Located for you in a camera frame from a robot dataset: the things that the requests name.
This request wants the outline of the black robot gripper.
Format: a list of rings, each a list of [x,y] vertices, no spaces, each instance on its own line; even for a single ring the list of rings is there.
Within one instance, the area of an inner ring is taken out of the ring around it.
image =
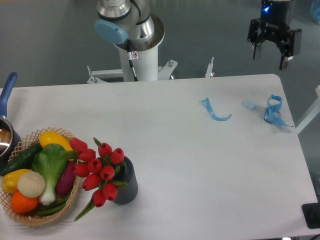
[[[262,56],[262,43],[274,43],[281,52],[279,70],[287,69],[293,56],[301,52],[302,29],[290,29],[285,24],[271,24],[260,18],[250,21],[247,40],[253,47],[253,60]]]

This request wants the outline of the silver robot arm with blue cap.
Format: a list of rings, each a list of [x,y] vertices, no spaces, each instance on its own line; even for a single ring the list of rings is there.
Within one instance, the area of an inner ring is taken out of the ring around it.
[[[280,70],[301,52],[302,30],[290,28],[295,6],[294,0],[263,0],[260,16],[249,24],[247,41],[253,55],[265,41],[274,43],[281,53]],[[164,25],[151,13],[148,0],[99,0],[96,10],[96,32],[125,52],[152,49],[164,38]]]

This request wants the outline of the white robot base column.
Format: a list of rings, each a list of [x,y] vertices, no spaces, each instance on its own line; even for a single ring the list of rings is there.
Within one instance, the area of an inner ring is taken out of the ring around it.
[[[123,72],[124,82],[134,82],[134,73],[138,81],[157,81],[158,80],[158,47],[162,43],[155,41],[146,41],[141,44],[129,45],[127,43],[115,44],[119,51],[120,63]]]

